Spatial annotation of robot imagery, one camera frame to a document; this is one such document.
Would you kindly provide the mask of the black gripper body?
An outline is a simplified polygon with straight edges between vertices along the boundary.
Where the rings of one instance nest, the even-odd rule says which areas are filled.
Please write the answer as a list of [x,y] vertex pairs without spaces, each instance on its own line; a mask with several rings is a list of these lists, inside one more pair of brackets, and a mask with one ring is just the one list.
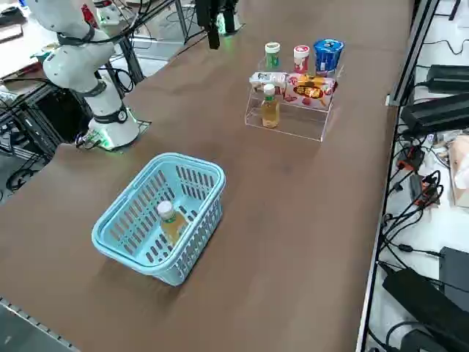
[[211,21],[215,21],[219,12],[237,5],[236,0],[196,0],[196,15],[200,27],[208,27]]

